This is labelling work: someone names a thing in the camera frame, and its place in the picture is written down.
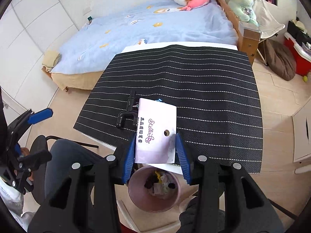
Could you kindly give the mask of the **person's legs dark trousers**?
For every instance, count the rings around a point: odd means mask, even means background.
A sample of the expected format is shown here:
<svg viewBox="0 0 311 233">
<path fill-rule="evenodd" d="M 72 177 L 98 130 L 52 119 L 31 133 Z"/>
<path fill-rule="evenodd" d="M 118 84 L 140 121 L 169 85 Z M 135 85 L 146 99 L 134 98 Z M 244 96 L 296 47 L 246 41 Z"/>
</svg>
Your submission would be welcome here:
<svg viewBox="0 0 311 233">
<path fill-rule="evenodd" d="M 46 165 L 45 198 L 65 180 L 74 163 L 93 165 L 103 157 L 68 139 L 58 139 L 51 147 L 52 160 Z"/>
</svg>

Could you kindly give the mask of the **red cooler box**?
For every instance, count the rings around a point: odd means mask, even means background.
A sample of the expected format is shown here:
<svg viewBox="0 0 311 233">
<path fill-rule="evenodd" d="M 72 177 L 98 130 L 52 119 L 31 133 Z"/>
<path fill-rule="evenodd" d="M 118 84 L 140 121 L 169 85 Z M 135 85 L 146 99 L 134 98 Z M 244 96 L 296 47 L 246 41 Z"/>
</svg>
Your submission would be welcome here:
<svg viewBox="0 0 311 233">
<path fill-rule="evenodd" d="M 296 74 L 307 76 L 310 72 L 310 55 L 286 32 L 284 34 L 284 45 L 291 51 L 296 61 Z"/>
</svg>

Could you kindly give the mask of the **white drawer cabinet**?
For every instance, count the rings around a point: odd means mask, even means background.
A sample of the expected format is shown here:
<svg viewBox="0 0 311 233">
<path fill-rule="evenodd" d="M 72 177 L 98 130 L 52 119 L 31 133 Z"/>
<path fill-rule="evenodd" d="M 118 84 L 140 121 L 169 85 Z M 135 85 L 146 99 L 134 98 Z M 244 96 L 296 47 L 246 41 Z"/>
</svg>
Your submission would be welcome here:
<svg viewBox="0 0 311 233">
<path fill-rule="evenodd" d="M 294 162 L 310 158 L 310 98 L 293 115 Z"/>
</svg>

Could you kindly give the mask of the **light green plush unicorn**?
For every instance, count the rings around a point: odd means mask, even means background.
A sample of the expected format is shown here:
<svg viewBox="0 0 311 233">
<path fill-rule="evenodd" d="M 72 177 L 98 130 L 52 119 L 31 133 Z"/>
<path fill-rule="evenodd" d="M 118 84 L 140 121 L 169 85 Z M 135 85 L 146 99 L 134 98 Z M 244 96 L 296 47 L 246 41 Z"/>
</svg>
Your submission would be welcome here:
<svg viewBox="0 0 311 233">
<path fill-rule="evenodd" d="M 253 10 L 253 0 L 229 0 L 228 6 L 240 21 L 259 26 Z"/>
</svg>

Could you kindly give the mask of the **black striped table mat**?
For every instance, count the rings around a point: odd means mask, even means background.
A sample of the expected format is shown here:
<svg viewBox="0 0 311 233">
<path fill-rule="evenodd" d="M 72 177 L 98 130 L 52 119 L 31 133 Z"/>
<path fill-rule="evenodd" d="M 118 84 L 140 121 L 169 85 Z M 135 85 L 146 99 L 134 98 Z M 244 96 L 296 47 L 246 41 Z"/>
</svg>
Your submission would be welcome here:
<svg viewBox="0 0 311 233">
<path fill-rule="evenodd" d="M 136 98 L 176 106 L 176 129 L 184 143 L 223 165 L 240 163 L 259 174 L 263 122 L 248 56 L 218 47 L 163 48 L 113 57 L 90 92 L 74 128 L 110 146 L 139 131 L 133 120 L 116 127 L 131 91 Z"/>
</svg>

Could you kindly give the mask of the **bed with blue blanket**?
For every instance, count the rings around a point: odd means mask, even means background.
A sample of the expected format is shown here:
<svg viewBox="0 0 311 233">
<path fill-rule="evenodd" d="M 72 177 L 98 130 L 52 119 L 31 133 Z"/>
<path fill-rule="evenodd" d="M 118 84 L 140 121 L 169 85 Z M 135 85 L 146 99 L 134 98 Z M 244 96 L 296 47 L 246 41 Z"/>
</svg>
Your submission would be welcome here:
<svg viewBox="0 0 311 233">
<path fill-rule="evenodd" d="M 157 1 L 93 19 L 58 50 L 46 51 L 42 70 L 61 90 L 91 90 L 113 57 L 128 46 L 218 43 L 252 57 L 252 47 L 238 27 L 239 20 L 222 0 L 191 10 L 171 0 Z"/>
</svg>

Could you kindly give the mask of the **pink trash bin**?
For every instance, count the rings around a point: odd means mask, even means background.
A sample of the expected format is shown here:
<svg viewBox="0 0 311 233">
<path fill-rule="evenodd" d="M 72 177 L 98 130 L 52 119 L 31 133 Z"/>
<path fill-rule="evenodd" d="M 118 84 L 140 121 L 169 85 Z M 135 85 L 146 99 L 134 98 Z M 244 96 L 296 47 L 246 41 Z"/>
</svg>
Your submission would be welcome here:
<svg viewBox="0 0 311 233">
<path fill-rule="evenodd" d="M 145 212 L 165 212 L 175 206 L 181 195 L 174 174 L 152 166 L 133 173 L 128 183 L 131 201 Z"/>
</svg>

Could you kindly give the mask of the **white folding chair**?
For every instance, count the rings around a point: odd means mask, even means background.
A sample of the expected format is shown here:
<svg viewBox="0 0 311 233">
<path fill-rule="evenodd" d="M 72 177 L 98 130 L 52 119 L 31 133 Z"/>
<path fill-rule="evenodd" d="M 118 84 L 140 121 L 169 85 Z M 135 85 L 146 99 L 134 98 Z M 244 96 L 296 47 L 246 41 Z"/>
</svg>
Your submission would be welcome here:
<svg viewBox="0 0 311 233">
<path fill-rule="evenodd" d="M 217 0 L 227 18 L 232 22 L 233 28 L 238 34 L 238 50 L 247 54 L 250 63 L 253 63 L 255 55 L 263 54 L 258 50 L 258 45 L 266 39 L 278 35 L 285 28 L 284 24 L 278 23 L 267 8 L 266 0 L 253 0 L 253 10 L 256 14 L 259 26 L 242 22 L 228 6 L 229 0 Z"/>
</svg>

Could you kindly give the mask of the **pink white paper card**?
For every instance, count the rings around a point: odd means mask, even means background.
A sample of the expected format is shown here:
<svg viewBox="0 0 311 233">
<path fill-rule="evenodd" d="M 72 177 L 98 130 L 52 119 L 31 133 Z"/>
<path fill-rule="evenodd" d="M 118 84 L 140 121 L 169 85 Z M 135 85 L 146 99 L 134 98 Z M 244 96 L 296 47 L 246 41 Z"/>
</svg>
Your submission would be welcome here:
<svg viewBox="0 0 311 233">
<path fill-rule="evenodd" d="M 136 132 L 136 163 L 174 163 L 176 106 L 140 98 Z"/>
</svg>

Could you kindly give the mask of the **white table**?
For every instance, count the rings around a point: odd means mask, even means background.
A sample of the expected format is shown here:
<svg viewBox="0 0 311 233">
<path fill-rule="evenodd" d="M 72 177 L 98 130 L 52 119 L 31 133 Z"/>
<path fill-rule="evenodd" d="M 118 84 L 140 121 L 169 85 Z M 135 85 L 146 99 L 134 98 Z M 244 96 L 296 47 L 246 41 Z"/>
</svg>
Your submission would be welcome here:
<svg viewBox="0 0 311 233">
<path fill-rule="evenodd" d="M 198 79 L 202 73 L 197 72 L 193 77 L 189 74 L 183 77 L 180 72 L 168 71 L 177 52 L 184 54 L 188 50 L 202 52 L 208 48 L 216 50 L 237 50 L 235 45 L 203 43 L 203 42 L 165 42 L 145 45 L 127 46 L 114 56 L 115 59 L 125 57 L 138 58 L 138 55 L 160 59 L 157 65 L 159 71 L 148 66 L 148 62 L 139 60 L 137 65 L 141 71 L 129 71 L 129 66 L 121 64 L 119 72 L 109 74 L 108 65 L 85 102 L 74 129 L 96 139 L 114 150 L 118 144 L 131 139 L 137 134 L 139 142 L 138 156 L 140 163 L 175 163 L 175 134 L 177 107 L 186 100 L 199 103 L 195 93 L 203 93 L 205 85 Z M 156 127 L 153 138 L 146 140 L 149 128 L 138 120 L 134 125 L 133 117 L 124 118 L 121 128 L 116 126 L 118 115 L 126 111 L 130 93 L 134 91 L 132 99 L 133 111 L 139 117 L 147 114 L 154 117 Z"/>
</svg>

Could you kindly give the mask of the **black plastic clip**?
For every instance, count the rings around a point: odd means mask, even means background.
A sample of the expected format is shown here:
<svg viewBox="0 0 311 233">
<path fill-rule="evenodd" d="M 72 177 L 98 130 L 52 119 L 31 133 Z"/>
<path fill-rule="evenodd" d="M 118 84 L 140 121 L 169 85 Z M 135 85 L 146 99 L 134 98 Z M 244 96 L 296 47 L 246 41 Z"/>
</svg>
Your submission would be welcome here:
<svg viewBox="0 0 311 233">
<path fill-rule="evenodd" d="M 127 118 L 132 120 L 132 125 L 134 127 L 137 127 L 138 106 L 139 106 L 139 103 L 136 100 L 136 91 L 131 90 L 130 95 L 129 95 L 128 100 L 127 100 L 127 105 L 126 105 L 125 110 L 121 111 L 117 115 L 116 127 L 118 129 L 124 129 L 125 121 Z"/>
</svg>

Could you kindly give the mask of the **brown bean bag cushion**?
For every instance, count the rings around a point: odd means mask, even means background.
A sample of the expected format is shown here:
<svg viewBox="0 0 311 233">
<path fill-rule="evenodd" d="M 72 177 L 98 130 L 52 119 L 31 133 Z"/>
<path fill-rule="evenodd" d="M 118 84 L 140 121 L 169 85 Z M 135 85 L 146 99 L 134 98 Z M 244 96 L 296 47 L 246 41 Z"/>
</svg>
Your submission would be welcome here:
<svg viewBox="0 0 311 233">
<path fill-rule="evenodd" d="M 265 57 L 270 69 L 286 81 L 296 75 L 296 61 L 292 52 L 284 44 L 268 39 L 264 43 Z"/>
</svg>

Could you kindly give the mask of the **pink plush toy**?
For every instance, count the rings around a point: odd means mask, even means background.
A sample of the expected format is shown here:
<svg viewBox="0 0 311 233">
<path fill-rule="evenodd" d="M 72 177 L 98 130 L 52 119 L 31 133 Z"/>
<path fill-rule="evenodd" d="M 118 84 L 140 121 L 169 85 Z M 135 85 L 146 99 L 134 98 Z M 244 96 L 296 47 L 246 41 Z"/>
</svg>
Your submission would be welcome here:
<svg viewBox="0 0 311 233">
<path fill-rule="evenodd" d="M 190 11 L 192 9 L 197 9 L 207 5 L 209 1 L 210 0 L 185 0 L 186 6 L 182 7 L 180 10 Z"/>
</svg>

